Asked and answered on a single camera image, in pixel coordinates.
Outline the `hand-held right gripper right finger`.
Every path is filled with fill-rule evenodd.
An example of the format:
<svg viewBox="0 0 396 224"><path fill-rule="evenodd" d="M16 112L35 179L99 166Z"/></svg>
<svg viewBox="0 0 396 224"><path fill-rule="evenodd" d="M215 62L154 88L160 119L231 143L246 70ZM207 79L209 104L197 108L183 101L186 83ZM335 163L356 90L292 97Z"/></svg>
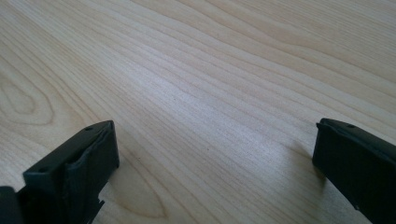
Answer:
<svg viewBox="0 0 396 224"><path fill-rule="evenodd" d="M396 224L396 146L335 119L317 127L313 164L373 224Z"/></svg>

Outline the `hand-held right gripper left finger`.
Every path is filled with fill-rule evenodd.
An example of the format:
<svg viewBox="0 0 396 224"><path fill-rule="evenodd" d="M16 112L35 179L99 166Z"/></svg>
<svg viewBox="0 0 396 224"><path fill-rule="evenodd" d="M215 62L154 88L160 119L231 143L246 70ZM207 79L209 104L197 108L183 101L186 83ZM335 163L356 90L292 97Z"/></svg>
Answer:
<svg viewBox="0 0 396 224"><path fill-rule="evenodd" d="M99 193L120 166L114 122L88 126L23 173L18 192L27 224L92 224Z"/></svg>

